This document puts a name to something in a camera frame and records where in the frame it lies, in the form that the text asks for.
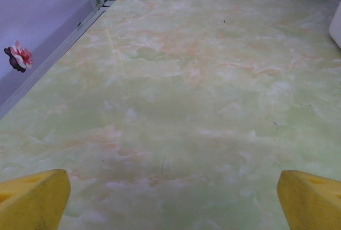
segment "yellow plastic part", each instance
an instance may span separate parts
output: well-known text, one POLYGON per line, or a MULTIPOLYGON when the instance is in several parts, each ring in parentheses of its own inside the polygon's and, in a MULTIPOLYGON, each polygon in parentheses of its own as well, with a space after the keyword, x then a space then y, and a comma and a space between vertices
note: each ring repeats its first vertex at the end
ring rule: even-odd
POLYGON ((285 170, 277 194, 291 230, 341 229, 341 182, 285 170))
POLYGON ((65 170, 0 183, 0 229, 56 230, 70 191, 65 170))

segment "red flower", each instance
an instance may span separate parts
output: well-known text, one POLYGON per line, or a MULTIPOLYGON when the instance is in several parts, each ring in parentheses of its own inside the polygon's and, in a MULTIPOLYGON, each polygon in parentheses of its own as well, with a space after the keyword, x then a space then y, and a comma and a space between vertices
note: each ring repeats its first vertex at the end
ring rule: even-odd
POLYGON ((19 41, 11 46, 11 54, 17 60, 17 63, 23 69, 32 68, 33 59, 32 54, 27 48, 21 48, 19 41))

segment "pink flower decal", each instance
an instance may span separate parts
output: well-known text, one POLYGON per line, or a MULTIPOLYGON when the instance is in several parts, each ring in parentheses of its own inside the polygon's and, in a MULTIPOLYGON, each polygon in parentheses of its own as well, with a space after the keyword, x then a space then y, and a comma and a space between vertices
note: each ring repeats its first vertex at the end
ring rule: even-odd
POLYGON ((5 48, 4 51, 10 57, 10 65, 13 69, 24 73, 26 69, 32 68, 32 54, 27 48, 21 48, 19 41, 15 42, 15 45, 5 48))
POLYGON ((17 63, 23 69, 32 68, 33 59, 32 54, 27 48, 21 48, 19 41, 15 42, 15 46, 11 46, 11 53, 13 57, 17 60, 17 63))

